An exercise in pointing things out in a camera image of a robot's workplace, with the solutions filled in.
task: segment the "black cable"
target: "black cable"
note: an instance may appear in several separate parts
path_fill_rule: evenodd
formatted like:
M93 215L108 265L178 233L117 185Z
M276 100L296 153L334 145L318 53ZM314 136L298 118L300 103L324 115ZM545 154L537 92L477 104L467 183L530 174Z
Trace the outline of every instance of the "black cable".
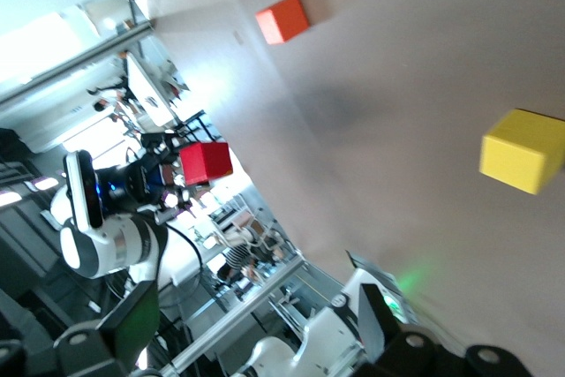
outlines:
M132 152L135 159L139 160L138 154L136 154L135 151L131 147L128 146L128 148L125 149L125 161L126 162L129 162L129 159L130 159L130 157L127 155L128 152Z
M204 272L204 263L202 262L202 255L200 255L200 251L198 250L198 247L194 244L194 242L192 242L191 239L189 239L185 234L183 234L180 230L176 229L172 225L167 223L165 223L165 225L169 230L173 230L175 233L177 233L186 243L188 243L192 247L192 249L196 253L196 257L198 258L198 263L200 267L199 267L199 273L196 275L196 279L194 280L194 285L192 286L192 289L188 292L188 294L184 295L182 298L180 298L179 300L177 300L177 302L173 304L159 305L161 309L167 309L167 308L172 308L173 306L178 306L182 302L186 301L186 299L188 299L190 296L192 296L196 291L196 289L198 288L200 284L200 278L202 277L202 273Z
M116 298L118 298L118 299L120 299L120 300L123 300L124 297L123 297L123 296L120 296L120 294L117 293L116 288L113 287L113 286L110 284L110 282L108 281L107 277L108 277L108 276L105 275L104 278L103 278L104 282L106 283L106 287L109 289L109 291L112 292L112 295L114 295Z

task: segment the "metal pole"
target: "metal pole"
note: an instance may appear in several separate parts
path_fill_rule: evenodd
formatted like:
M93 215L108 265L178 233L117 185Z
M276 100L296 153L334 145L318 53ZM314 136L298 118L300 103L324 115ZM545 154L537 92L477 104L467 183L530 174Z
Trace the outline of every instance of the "metal pole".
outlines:
M249 313L253 312L273 290L282 284L284 280L292 276L303 264L304 259L302 256L297 255L284 265L283 268L271 275L263 287L253 293L245 302L242 302L224 315L206 333L197 338L184 351L180 352L171 361L172 365L165 366L161 370L163 377L177 377L177 373L182 373L200 355L212 348L217 340L226 336Z
M147 21L139 24L127 33L120 34L110 40L104 41L98 46L81 53L77 57L58 65L55 68L51 68L43 74L39 74L27 84L11 90L5 96L2 96L3 99L0 100L0 107L2 107L2 109L10 108L10 106L13 106L19 101L20 97L30 95L32 92L42 90L43 88L49 87L62 79L66 79L71 73L84 68L92 62L103 59L111 53L117 53L120 50L125 49L130 44L147 37L151 34L152 30L153 28L151 27L151 23Z

